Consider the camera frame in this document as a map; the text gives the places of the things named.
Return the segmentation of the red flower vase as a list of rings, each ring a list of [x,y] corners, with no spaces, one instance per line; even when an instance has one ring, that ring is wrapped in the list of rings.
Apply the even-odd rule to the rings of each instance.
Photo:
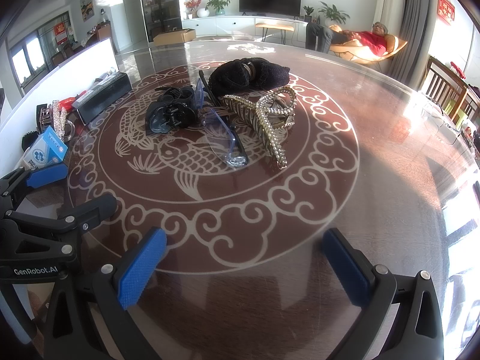
[[[185,0],[184,5],[188,20],[198,17],[197,11],[199,10],[202,1],[203,0]]]

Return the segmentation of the orange lounge chair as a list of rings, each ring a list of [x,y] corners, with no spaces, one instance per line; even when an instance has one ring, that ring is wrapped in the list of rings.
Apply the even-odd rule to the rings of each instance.
[[[350,62],[359,64],[369,64],[381,62],[401,51],[407,44],[395,35],[386,35],[386,49],[382,56],[375,55],[368,46],[362,46],[358,40],[352,40],[343,44],[332,44],[329,48],[331,52]]]

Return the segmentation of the white board panel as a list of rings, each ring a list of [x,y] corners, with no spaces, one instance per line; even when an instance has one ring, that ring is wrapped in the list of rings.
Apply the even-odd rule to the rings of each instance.
[[[1,123],[1,174],[12,171],[23,155],[21,140],[37,128],[38,105],[78,95],[103,73],[117,69],[112,42],[107,38],[61,63],[36,84]]]

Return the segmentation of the black knitted hat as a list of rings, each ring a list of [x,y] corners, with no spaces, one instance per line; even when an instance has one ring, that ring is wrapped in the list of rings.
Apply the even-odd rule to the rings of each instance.
[[[248,91],[269,91],[287,86],[290,69],[265,58],[241,58],[223,63],[208,79],[208,87],[218,97]]]

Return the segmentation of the grey curtain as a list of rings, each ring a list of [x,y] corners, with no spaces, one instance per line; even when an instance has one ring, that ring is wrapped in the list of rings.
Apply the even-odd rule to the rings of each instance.
[[[405,0],[399,38],[407,42],[391,60],[388,75],[417,89],[428,59],[437,0]]]

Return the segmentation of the green potted plant left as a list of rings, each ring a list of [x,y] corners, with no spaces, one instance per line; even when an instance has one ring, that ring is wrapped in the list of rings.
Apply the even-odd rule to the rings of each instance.
[[[225,15],[225,8],[233,0],[208,0],[206,4],[206,8],[215,13],[216,16],[224,16]]]

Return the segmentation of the cardboard box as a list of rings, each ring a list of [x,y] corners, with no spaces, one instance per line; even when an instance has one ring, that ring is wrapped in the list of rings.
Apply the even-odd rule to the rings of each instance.
[[[194,29],[182,29],[171,31],[168,33],[160,33],[154,37],[153,43],[155,46],[168,46],[180,43],[186,43],[193,41],[196,38],[196,32]]]

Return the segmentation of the red wall hanging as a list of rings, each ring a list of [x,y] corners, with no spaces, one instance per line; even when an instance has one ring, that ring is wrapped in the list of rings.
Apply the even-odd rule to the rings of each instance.
[[[445,24],[453,24],[455,20],[454,5],[449,0],[438,0],[437,15]]]

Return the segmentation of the pearl gold hair claw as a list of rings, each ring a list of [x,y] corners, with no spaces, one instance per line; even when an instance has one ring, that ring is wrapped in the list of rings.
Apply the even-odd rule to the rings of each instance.
[[[279,131],[295,124],[298,101],[293,88],[282,86],[270,90],[255,102],[233,94],[224,95],[220,102],[253,129],[278,168],[285,169],[288,162]]]

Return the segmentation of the white tv cabinet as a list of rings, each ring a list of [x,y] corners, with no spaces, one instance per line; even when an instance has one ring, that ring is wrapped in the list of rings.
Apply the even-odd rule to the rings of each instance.
[[[286,43],[302,47],[306,40],[307,22],[298,19],[281,19],[267,16],[208,16],[206,18],[184,19],[183,29],[194,29],[196,36],[201,37],[240,37],[261,41],[262,29],[256,28],[258,23],[285,24],[295,28],[293,33],[286,34]],[[268,32],[266,41],[281,43],[279,33]]]

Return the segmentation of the wooden bench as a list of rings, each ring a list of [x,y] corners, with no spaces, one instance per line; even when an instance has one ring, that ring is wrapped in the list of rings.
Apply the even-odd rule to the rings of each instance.
[[[261,41],[265,42],[269,36],[269,32],[276,31],[279,33],[279,38],[281,44],[287,43],[287,33],[293,33],[295,28],[290,25],[285,24],[269,24],[269,23],[258,23],[256,24],[257,29],[262,29]]]

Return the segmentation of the small potted plant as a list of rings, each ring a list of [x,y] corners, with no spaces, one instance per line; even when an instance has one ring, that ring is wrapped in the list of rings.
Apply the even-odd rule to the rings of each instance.
[[[304,9],[304,21],[310,23],[312,21],[312,14],[314,12],[314,8],[308,5],[303,6]]]

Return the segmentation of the white round vase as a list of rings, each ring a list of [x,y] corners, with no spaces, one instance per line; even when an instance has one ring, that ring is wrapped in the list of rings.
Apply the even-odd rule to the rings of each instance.
[[[206,18],[210,16],[210,10],[208,8],[200,8],[196,12],[198,18]]]

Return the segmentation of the wooden dining chair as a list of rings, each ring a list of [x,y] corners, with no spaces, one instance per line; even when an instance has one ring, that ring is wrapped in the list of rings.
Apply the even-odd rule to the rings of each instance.
[[[433,56],[429,56],[420,91],[457,126],[469,120],[479,126],[479,90]]]

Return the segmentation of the black fuzzy item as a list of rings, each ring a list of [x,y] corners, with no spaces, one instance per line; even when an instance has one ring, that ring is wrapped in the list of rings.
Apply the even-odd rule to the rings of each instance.
[[[26,133],[22,136],[21,148],[25,152],[39,137],[37,131]]]

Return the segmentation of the black hair claw clip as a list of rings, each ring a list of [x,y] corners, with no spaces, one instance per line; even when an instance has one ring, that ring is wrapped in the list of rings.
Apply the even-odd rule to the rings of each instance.
[[[155,90],[160,96],[151,102],[145,113],[146,135],[167,134],[198,122],[198,112],[204,100],[202,89],[188,85],[181,88],[162,86]]]

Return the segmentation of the red packet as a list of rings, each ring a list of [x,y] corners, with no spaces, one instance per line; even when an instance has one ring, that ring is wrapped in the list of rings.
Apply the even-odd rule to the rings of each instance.
[[[73,109],[73,103],[76,100],[76,97],[67,97],[64,100],[58,102],[58,109],[60,111],[66,111],[66,113],[70,113]]]

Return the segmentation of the clear blue-framed glasses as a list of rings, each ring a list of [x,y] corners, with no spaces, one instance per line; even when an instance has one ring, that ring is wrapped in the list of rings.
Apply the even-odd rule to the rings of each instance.
[[[208,87],[203,70],[199,71],[194,94],[199,120],[212,152],[229,167],[247,166],[249,158],[240,137],[230,118],[220,114],[220,102]]]

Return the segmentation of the long black box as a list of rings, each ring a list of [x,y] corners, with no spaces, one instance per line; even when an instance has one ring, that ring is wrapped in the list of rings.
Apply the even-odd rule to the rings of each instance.
[[[87,125],[131,89],[126,73],[106,72],[97,77],[86,92],[72,103],[72,106],[83,125]]]

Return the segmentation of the green potted plant right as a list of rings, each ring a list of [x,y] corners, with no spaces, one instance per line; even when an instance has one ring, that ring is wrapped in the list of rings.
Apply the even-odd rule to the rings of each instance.
[[[339,10],[335,4],[329,5],[326,2],[320,3],[318,12],[325,19],[327,25],[346,24],[347,20],[351,18],[345,10]]]

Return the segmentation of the blue white medicine box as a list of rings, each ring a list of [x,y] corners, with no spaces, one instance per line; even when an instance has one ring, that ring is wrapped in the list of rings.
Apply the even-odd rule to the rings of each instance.
[[[60,164],[68,147],[59,138],[53,127],[48,127],[25,151],[19,165],[26,169],[41,169]]]

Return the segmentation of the dark display cabinet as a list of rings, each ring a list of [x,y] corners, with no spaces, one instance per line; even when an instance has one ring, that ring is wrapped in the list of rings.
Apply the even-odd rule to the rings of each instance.
[[[182,29],[179,0],[141,0],[141,4],[149,43],[159,34]]]

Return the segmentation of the green potted plant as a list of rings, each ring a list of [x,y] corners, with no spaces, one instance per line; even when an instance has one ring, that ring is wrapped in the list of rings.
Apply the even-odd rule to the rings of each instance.
[[[208,0],[206,4],[206,8],[215,13],[216,16],[224,16],[225,15],[225,8],[233,0]]]
[[[326,2],[320,3],[318,12],[325,19],[327,25],[346,24],[347,20],[351,18],[345,10],[339,10],[335,4],[329,5]]]

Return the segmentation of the reclining person in red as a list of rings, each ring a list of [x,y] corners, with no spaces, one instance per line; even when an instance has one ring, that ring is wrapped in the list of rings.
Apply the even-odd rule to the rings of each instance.
[[[375,22],[371,31],[340,30],[336,32],[330,27],[309,23],[306,27],[305,48],[327,54],[332,44],[341,45],[349,41],[358,41],[363,47],[368,47],[379,57],[386,53],[387,27],[381,22]]]

